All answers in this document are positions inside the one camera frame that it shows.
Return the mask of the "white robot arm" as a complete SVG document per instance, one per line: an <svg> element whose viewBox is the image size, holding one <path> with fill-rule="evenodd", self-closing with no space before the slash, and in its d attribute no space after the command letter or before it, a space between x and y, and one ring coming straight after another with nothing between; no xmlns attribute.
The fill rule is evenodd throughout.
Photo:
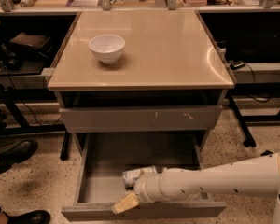
<svg viewBox="0 0 280 224"><path fill-rule="evenodd" d="M280 152L202 170L141 170L133 190L112 206L119 214L141 203L184 201L194 194L238 194L276 199L272 224L280 224Z"/></svg>

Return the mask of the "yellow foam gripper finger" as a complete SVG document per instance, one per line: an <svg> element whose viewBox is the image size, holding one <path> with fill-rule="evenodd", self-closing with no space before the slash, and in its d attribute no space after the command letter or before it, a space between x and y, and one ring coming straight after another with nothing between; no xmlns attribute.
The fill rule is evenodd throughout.
<svg viewBox="0 0 280 224"><path fill-rule="evenodd" d="M140 175L157 174L157 168L155 166L143 167L140 169Z"/></svg>
<svg viewBox="0 0 280 224"><path fill-rule="evenodd" d="M117 203L115 203L111 210L114 214L120 214L139 205L138 197L135 193L129 192Z"/></svg>

